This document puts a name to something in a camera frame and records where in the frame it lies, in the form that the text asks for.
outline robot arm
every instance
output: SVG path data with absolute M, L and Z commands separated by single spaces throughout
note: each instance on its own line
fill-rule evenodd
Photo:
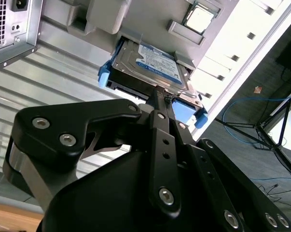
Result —
M 14 122 L 4 174 L 45 211 L 37 231 L 291 232 L 287 217 L 157 87 L 120 99 L 32 107 Z M 131 151 L 77 180 L 79 159 Z

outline ridged metal surface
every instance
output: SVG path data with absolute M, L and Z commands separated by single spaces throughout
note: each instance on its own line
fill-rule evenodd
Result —
M 42 21 L 38 51 L 0 71 L 0 171 L 14 116 L 19 110 L 120 98 L 118 92 L 98 87 L 98 67 L 109 58 L 109 53 Z M 97 169 L 128 149 L 123 147 L 80 161 L 78 176 Z

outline wooden surface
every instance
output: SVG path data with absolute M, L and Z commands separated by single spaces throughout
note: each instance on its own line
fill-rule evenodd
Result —
M 43 215 L 0 204 L 0 232 L 36 232 Z

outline sticker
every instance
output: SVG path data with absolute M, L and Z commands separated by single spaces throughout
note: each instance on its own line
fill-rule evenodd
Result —
M 140 44 L 138 53 L 143 56 L 143 59 L 136 59 L 140 67 L 177 84 L 182 84 L 178 67 L 171 55 L 145 44 Z
M 253 93 L 261 93 L 262 87 L 256 86 Z

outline floor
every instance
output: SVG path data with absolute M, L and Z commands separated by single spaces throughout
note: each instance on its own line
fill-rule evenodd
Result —
M 228 119 L 228 121 L 232 122 L 247 122 L 243 120 L 243 118 L 232 113 L 228 114 Z M 246 129 L 246 132 L 256 136 L 255 131 L 252 129 Z M 242 140 L 251 142 L 251 140 L 248 140 L 246 137 L 234 131 L 232 131 L 232 133 Z M 251 179 L 291 177 L 272 152 L 257 150 L 253 145 L 239 142 L 225 130 L 222 124 L 216 121 L 209 126 L 203 134 L 203 137 L 212 140 L 243 171 L 243 173 Z M 291 151 L 287 149 L 283 150 L 291 159 Z M 291 180 L 287 179 L 253 182 L 258 187 L 263 186 L 266 191 L 269 191 L 273 185 L 278 184 L 278 187 L 274 188 L 271 194 L 291 190 Z M 275 195 L 273 197 L 282 198 L 275 204 L 291 220 L 291 192 Z M 278 200 L 278 198 L 271 198 L 271 200 L 275 201 Z

